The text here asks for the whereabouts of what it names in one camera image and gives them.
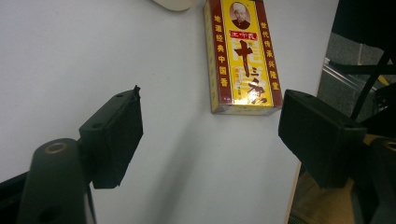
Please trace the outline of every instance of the yellow box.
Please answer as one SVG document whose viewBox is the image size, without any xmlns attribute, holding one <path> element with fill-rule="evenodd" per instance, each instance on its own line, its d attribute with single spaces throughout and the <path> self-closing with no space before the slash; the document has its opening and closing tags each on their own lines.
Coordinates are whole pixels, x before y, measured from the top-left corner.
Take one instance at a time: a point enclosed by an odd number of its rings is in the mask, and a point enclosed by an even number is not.
<svg viewBox="0 0 396 224">
<path fill-rule="evenodd" d="M 212 113 L 270 115 L 282 93 L 262 1 L 206 0 Z"/>
</svg>

